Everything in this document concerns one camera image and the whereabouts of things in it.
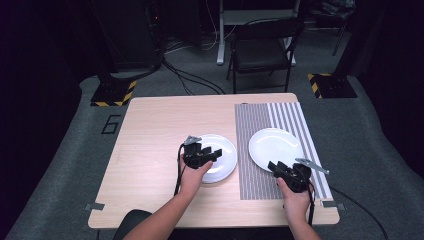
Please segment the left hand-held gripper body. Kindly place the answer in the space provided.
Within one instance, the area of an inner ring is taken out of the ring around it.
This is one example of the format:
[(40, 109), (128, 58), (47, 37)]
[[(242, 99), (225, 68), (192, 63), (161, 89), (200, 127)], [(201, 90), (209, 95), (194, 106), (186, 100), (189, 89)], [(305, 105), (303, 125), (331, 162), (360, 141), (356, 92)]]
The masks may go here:
[(212, 153), (208, 155), (202, 154), (202, 143), (200, 137), (189, 135), (183, 142), (183, 161), (193, 169), (198, 169), (208, 161), (212, 161)]

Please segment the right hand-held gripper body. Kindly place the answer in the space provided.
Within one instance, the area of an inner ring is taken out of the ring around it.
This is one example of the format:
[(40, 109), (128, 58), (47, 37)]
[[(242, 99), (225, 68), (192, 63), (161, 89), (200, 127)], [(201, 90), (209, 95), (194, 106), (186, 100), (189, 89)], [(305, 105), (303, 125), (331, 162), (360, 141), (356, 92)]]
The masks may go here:
[(286, 171), (281, 170), (280, 177), (284, 179), (287, 186), (293, 192), (301, 193), (308, 190), (313, 170), (324, 174), (329, 173), (327, 169), (324, 169), (309, 159), (296, 158), (295, 163), (291, 167), (288, 166)]

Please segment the white round plate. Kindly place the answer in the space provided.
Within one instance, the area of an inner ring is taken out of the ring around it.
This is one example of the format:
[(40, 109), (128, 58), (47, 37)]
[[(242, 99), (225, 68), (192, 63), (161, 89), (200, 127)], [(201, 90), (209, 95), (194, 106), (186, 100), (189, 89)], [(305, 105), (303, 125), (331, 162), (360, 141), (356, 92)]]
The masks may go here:
[(300, 141), (291, 133), (277, 128), (257, 131), (249, 140), (249, 154), (257, 166), (270, 172), (268, 163), (282, 162), (288, 167), (304, 156)]
[(227, 138), (217, 134), (200, 136), (203, 147), (210, 147), (212, 151), (221, 149), (222, 155), (217, 158), (212, 167), (203, 176), (202, 182), (206, 184), (217, 183), (227, 178), (237, 165), (237, 151), (233, 143)]

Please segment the person's left hand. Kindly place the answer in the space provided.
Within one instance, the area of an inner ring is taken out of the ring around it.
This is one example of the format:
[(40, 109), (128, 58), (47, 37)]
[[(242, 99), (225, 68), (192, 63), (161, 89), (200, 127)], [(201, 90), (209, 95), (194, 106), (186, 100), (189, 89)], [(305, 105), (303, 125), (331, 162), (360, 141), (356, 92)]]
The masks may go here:
[(182, 196), (193, 199), (202, 184), (203, 176), (213, 166), (213, 162), (208, 161), (198, 169), (187, 167), (184, 162), (180, 166), (182, 170), (179, 193)]

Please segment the person's right hand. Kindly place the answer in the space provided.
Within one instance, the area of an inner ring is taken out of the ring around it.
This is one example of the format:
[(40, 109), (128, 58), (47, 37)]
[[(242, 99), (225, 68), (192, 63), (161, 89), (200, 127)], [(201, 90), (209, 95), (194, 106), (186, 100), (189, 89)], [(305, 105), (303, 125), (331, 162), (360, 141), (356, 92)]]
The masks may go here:
[(306, 213), (310, 205), (308, 192), (295, 193), (282, 178), (277, 179), (277, 184), (282, 192), (286, 217), (290, 221), (306, 220)]

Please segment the grey striped placemat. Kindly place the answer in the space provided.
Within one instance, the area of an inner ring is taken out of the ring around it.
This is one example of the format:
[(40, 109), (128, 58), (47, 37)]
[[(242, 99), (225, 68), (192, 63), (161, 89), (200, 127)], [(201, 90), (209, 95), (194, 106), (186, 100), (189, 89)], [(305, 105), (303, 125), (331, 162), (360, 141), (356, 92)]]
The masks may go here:
[(321, 164), (298, 102), (237, 104), (235, 119), (242, 200), (274, 200), (281, 197), (272, 172), (257, 166), (249, 154), (249, 140), (259, 130), (277, 128), (291, 133), (301, 143), (304, 152), (302, 158)]

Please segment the grey tape tab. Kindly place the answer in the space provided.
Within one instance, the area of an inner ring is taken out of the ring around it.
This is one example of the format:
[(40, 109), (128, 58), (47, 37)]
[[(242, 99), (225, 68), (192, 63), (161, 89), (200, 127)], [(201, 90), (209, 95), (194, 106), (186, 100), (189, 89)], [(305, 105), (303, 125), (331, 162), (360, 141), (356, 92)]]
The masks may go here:
[(344, 211), (346, 209), (346, 206), (343, 203), (334, 200), (321, 200), (320, 203), (324, 208), (336, 208), (340, 211)]
[(102, 203), (96, 203), (96, 202), (93, 202), (93, 203), (87, 203), (86, 205), (85, 205), (85, 207), (84, 207), (84, 210), (85, 211), (92, 211), (92, 210), (99, 210), (99, 211), (102, 211), (103, 210), (103, 208), (104, 208), (104, 206), (105, 206), (105, 204), (102, 204)]

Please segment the black stand base striped tape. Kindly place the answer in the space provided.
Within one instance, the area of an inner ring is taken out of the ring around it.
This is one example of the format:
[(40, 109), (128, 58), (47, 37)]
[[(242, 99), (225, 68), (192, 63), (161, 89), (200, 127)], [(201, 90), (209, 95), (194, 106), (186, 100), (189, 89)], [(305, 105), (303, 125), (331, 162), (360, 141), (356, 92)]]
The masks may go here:
[(99, 85), (91, 98), (92, 106), (124, 106), (133, 93), (137, 81), (133, 77), (117, 78), (110, 74), (98, 75)]
[(328, 73), (307, 75), (312, 91), (318, 99), (356, 98), (357, 94), (347, 78)]

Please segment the black folding chair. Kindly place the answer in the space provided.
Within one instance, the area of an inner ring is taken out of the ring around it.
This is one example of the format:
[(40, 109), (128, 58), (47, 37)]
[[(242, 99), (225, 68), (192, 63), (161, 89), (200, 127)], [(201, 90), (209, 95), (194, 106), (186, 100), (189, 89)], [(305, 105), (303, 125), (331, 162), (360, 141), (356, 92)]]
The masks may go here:
[(278, 84), (288, 90), (292, 60), (304, 22), (297, 18), (271, 18), (250, 21), (238, 27), (231, 41), (231, 55), (226, 79), (232, 79), (232, 92), (237, 93), (237, 75), (286, 71)]

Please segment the white desk frame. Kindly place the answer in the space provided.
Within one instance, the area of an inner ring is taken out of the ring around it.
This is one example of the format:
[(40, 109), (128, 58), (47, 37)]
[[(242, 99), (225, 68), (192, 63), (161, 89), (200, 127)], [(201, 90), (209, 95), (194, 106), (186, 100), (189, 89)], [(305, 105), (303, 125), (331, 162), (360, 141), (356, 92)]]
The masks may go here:
[(222, 66), (225, 59), (225, 26), (243, 25), (249, 21), (265, 18), (289, 18), (299, 12), (300, 0), (294, 0), (294, 6), (289, 9), (246, 10), (242, 6), (235, 10), (227, 10), (225, 3), (230, 0), (219, 0), (219, 42), (216, 64)]

